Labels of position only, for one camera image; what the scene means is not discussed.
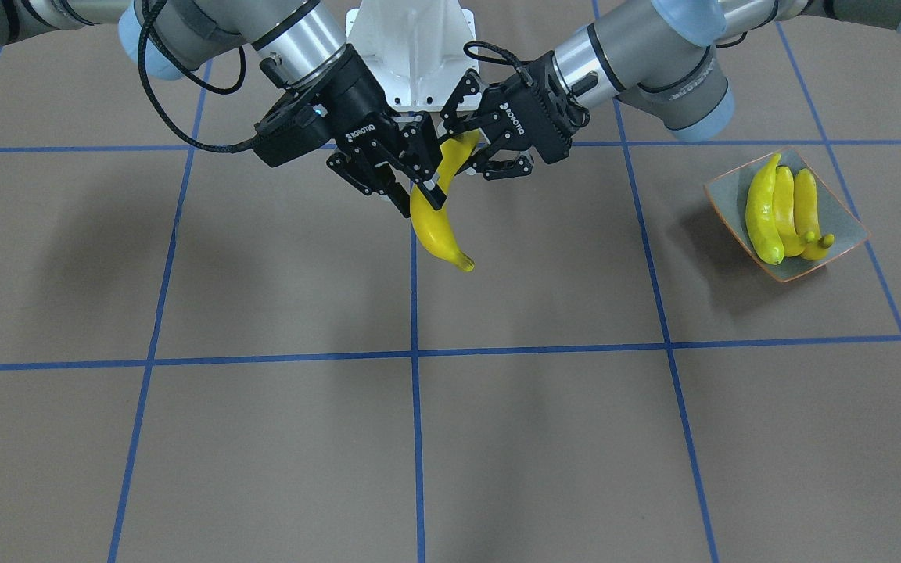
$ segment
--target black cable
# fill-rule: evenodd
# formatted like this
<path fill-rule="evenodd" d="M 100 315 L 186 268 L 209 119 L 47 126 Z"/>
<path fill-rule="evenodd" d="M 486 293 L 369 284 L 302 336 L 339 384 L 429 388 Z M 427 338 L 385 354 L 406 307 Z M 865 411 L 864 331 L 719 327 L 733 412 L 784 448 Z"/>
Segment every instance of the black cable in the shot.
<path fill-rule="evenodd" d="M 165 2 L 162 3 L 162 6 L 158 9 L 161 11 L 162 7 L 164 6 Z M 141 13 L 148 13 L 148 0 L 141 0 Z M 242 88 L 243 83 L 246 82 L 246 50 L 242 49 L 241 47 L 239 47 L 239 79 L 237 79 L 235 84 L 233 84 L 232 86 L 229 86 L 228 88 L 221 88 L 204 81 L 204 79 L 200 78 L 196 74 L 193 74 L 193 71 L 189 68 L 186 68 L 183 63 L 179 62 L 179 59 L 176 58 L 176 56 L 171 52 L 169 52 L 168 47 L 166 47 L 165 43 L 162 42 L 162 38 L 158 36 L 158 33 L 149 33 L 149 35 L 151 36 L 151 42 L 155 45 L 155 48 L 158 49 L 158 52 L 162 53 L 162 56 L 168 59 L 169 62 L 171 62 L 172 65 L 176 67 L 176 70 L 181 72 L 183 76 L 189 78 L 191 82 L 207 90 L 208 92 L 226 96 L 228 94 L 233 94 L 239 91 Z"/>
<path fill-rule="evenodd" d="M 155 108 L 155 112 L 158 113 L 158 117 L 162 119 L 162 122 L 166 127 L 169 128 L 169 131 L 172 131 L 183 142 L 190 146 L 196 147 L 196 149 L 206 150 L 208 152 L 228 154 L 236 154 L 248 149 L 252 149 L 258 143 L 257 136 L 253 136 L 250 139 L 244 140 L 244 142 L 237 142 L 230 145 L 215 145 L 198 142 L 198 140 L 191 138 L 191 136 L 183 132 L 183 130 L 176 126 L 176 124 L 173 124 L 172 119 L 169 117 L 169 114 L 167 114 L 165 112 L 165 109 L 162 108 L 162 104 L 160 103 L 160 101 L 158 101 L 158 97 L 155 96 L 155 92 L 151 88 L 151 81 L 150 79 L 148 79 L 148 71 L 145 68 L 144 64 L 144 55 L 146 47 L 148 46 L 148 36 L 151 34 L 151 32 L 153 32 L 153 29 L 155 28 L 155 20 L 158 19 L 158 14 L 160 14 L 166 2 L 168 2 L 168 0 L 157 0 L 153 9 L 143 10 L 142 12 L 144 14 L 144 22 L 142 22 L 141 24 L 141 34 L 138 36 L 137 56 L 138 77 L 141 79 L 141 86 L 144 88 L 145 96 L 148 97 L 148 101 L 151 102 L 151 106 Z"/>
<path fill-rule="evenodd" d="M 479 53 L 473 52 L 472 47 L 478 47 L 479 49 L 487 49 L 493 51 L 493 53 L 496 53 L 503 58 L 497 59 L 494 57 L 486 57 L 486 55 L 480 55 Z M 526 70 L 526 65 L 529 65 L 532 61 L 521 60 L 521 58 L 519 58 L 515 54 L 512 54 L 512 51 L 508 49 L 504 49 L 503 47 L 494 45 L 493 43 L 489 43 L 487 41 L 469 41 L 468 43 L 465 43 L 465 54 L 469 57 L 472 57 L 472 59 L 476 61 L 489 62 L 491 64 L 503 64 L 514 67 L 516 74 L 519 74 L 519 76 L 521 76 L 521 78 L 523 79 L 523 83 L 528 86 L 533 84 L 533 78 L 530 78 L 530 73 L 528 72 L 528 70 Z"/>
<path fill-rule="evenodd" d="M 472 48 L 478 47 L 479 49 L 490 50 L 493 53 L 500 55 L 503 57 L 501 59 L 497 59 L 494 57 L 486 57 L 486 55 L 480 55 L 479 53 L 475 53 L 472 51 Z M 521 60 L 515 54 L 512 54 L 510 50 L 504 49 L 498 45 L 491 44 L 487 41 L 469 41 L 465 43 L 465 54 L 476 61 L 489 62 L 491 64 L 503 64 L 508 65 L 514 68 L 519 68 L 522 65 L 530 64 L 529 60 Z"/>
<path fill-rule="evenodd" d="M 773 9 L 771 9 L 770 15 L 766 16 L 766 19 L 764 20 L 764 22 L 762 22 L 760 25 L 754 27 L 753 29 L 760 29 L 761 27 L 767 25 L 769 22 L 774 21 L 774 19 L 777 18 L 777 13 L 778 13 L 778 11 L 780 11 L 780 9 L 781 9 L 781 0 L 774 0 L 774 7 L 773 7 Z M 721 45 L 715 45 L 715 47 L 718 49 L 728 49 L 729 47 L 735 47 L 736 45 L 738 45 L 746 40 L 746 34 L 748 34 L 748 31 L 744 31 L 743 34 L 739 36 L 739 39 L 736 39 L 735 41 L 733 41 L 731 43 L 723 43 Z"/>
<path fill-rule="evenodd" d="M 715 45 L 715 48 L 716 49 L 728 49 L 729 47 L 735 47 L 736 45 L 742 43 L 743 41 L 746 41 L 746 34 L 748 34 L 748 31 L 744 31 L 743 34 L 739 36 L 739 39 L 736 39 L 735 41 L 733 41 L 731 43 L 722 43 L 720 45 Z"/>

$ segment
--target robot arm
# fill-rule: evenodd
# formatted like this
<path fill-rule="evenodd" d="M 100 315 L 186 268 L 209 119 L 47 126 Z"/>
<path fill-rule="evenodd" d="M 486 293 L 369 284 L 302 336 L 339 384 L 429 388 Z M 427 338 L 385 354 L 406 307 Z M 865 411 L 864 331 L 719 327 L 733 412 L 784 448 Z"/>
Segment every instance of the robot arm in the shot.
<path fill-rule="evenodd" d="M 530 174 L 532 147 L 548 164 L 563 160 L 590 109 L 615 97 L 662 119 L 686 142 L 711 138 L 734 111 L 716 42 L 801 14 L 901 32 L 901 0 L 628 0 L 534 61 L 469 44 L 493 48 L 516 74 L 485 85 L 468 72 L 440 112 L 443 129 L 483 132 L 489 143 L 461 170 L 487 179 Z M 400 115 L 387 105 L 319 0 L 0 0 L 0 45 L 118 21 L 128 54 L 136 59 L 143 51 L 139 65 L 150 74 L 175 78 L 250 44 L 267 78 L 285 90 L 253 138 L 201 149 L 253 149 L 278 167 L 335 139 L 328 166 L 359 192 L 386 197 L 408 217 L 399 171 L 422 186 L 430 206 L 443 205 L 435 178 L 440 140 L 429 114 Z M 458 112 L 465 96 L 478 93 L 478 110 Z M 518 155 L 494 160 L 501 150 Z"/>
<path fill-rule="evenodd" d="M 169 68 L 171 60 L 197 68 L 240 45 L 253 46 L 261 70 L 285 94 L 255 126 L 254 138 L 235 147 L 253 149 L 269 167 L 335 139 L 330 170 L 359 192 L 390 200 L 404 217 L 410 199 L 396 170 L 422 186 L 430 206 L 446 200 L 436 185 L 440 146 L 432 118 L 404 117 L 387 104 L 382 86 L 319 0 L 136 0 L 121 19 L 124 47 L 135 58 L 142 25 L 154 27 L 149 36 L 169 54 L 146 49 L 151 74 L 178 72 Z"/>
<path fill-rule="evenodd" d="M 128 55 L 137 60 L 144 47 L 140 66 L 160 78 L 178 78 L 219 54 L 253 46 L 261 70 L 285 93 L 247 142 L 196 142 L 176 131 L 149 94 L 166 124 L 194 146 L 252 149 L 279 167 L 335 139 L 328 166 L 359 192 L 385 197 L 408 217 L 410 199 L 394 174 L 399 171 L 422 186 L 433 207 L 446 200 L 435 179 L 440 144 L 432 118 L 400 115 L 387 104 L 382 86 L 321 1 L 0 0 L 0 46 L 97 23 L 119 23 Z"/>
<path fill-rule="evenodd" d="M 457 106 L 478 76 L 461 80 L 443 108 L 448 134 L 480 129 L 490 144 L 462 167 L 486 179 L 529 174 L 533 147 L 545 163 L 569 154 L 589 110 L 611 99 L 662 119 L 684 142 L 718 134 L 735 109 L 714 45 L 773 21 L 808 14 L 901 32 L 901 0 L 628 0 L 483 93 L 479 109 Z M 519 151 L 496 161 L 501 150 Z"/>

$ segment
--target yellow banana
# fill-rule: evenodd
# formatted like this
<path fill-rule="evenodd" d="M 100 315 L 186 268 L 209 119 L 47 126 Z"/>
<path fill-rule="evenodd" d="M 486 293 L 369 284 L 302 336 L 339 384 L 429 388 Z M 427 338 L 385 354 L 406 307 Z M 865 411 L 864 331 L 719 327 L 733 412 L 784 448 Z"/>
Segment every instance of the yellow banana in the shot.
<path fill-rule="evenodd" d="M 819 229 L 819 200 L 816 193 L 816 178 L 808 168 L 795 176 L 795 228 L 800 232 L 811 231 L 814 242 L 805 246 L 801 256 L 805 260 L 822 260 L 829 254 L 836 236 L 822 235 Z"/>
<path fill-rule="evenodd" d="M 774 185 L 777 183 L 777 164 L 780 161 L 780 154 L 771 156 L 770 161 L 753 176 L 746 197 L 746 232 L 757 256 L 773 266 L 784 260 L 784 242 L 774 224 Z"/>
<path fill-rule="evenodd" d="M 436 173 L 440 175 L 436 184 L 443 189 L 444 193 L 450 189 L 451 181 L 458 173 L 458 168 L 461 168 L 461 165 L 472 156 L 472 151 L 478 144 L 478 131 L 455 135 L 440 144 L 440 154 L 443 156 L 443 160 L 436 168 Z M 415 229 L 416 238 L 430 254 L 454 264 L 458 270 L 475 270 L 475 261 L 469 259 L 468 254 L 461 252 L 458 240 L 454 238 L 454 229 L 451 228 L 451 222 L 447 219 L 446 203 L 441 210 L 435 211 L 419 191 L 419 187 L 412 186 L 408 208 L 410 208 L 412 228 Z"/>
<path fill-rule="evenodd" d="M 798 236 L 795 231 L 795 179 L 791 168 L 777 167 L 774 185 L 774 224 L 784 243 L 784 256 L 798 256 L 805 245 L 816 239 L 811 231 Z"/>

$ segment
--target bowl of bananas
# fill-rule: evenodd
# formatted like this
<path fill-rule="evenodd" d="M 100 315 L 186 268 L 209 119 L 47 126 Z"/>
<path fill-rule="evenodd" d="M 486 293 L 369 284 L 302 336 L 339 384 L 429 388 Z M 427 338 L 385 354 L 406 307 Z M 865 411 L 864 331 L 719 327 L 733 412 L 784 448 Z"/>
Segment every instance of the bowl of bananas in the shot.
<path fill-rule="evenodd" d="M 746 253 L 779 282 L 826 266 L 870 236 L 791 147 L 718 176 L 705 193 Z"/>

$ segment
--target square bowl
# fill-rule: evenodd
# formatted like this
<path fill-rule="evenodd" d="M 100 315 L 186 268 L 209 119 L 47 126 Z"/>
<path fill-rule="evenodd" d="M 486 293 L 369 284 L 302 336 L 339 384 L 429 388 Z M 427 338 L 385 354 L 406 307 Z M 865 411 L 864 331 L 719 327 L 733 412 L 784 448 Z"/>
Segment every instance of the square bowl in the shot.
<path fill-rule="evenodd" d="M 797 174 L 802 168 L 808 168 L 812 175 L 816 178 L 816 192 L 819 203 L 819 225 L 823 229 L 823 235 L 832 232 L 836 235 L 836 242 L 829 249 L 829 254 L 822 260 L 805 260 L 800 256 L 789 257 L 784 259 L 782 263 L 773 266 L 757 256 L 753 243 L 750 242 L 750 236 L 746 231 L 746 199 L 750 183 L 753 176 L 757 174 L 760 168 L 764 167 L 766 162 L 774 154 L 780 154 L 781 162 L 779 167 L 791 168 L 792 174 Z M 718 176 L 717 178 L 705 183 L 705 193 L 711 200 L 712 207 L 715 207 L 716 213 L 722 218 L 722 222 L 729 228 L 736 240 L 739 240 L 746 253 L 772 278 L 779 282 L 790 282 L 793 279 L 801 278 L 802 275 L 811 271 L 819 270 L 820 267 L 826 266 L 838 257 L 847 254 L 850 250 L 854 250 L 857 246 L 862 245 L 870 234 L 868 229 L 861 224 L 861 221 L 854 217 L 850 210 L 840 202 L 840 199 L 827 188 L 826 183 L 819 178 L 819 174 L 806 163 L 804 158 L 798 154 L 798 151 L 785 147 L 785 149 L 777 150 L 766 156 L 762 156 L 757 160 L 748 164 L 743 164 L 736 168 Z"/>

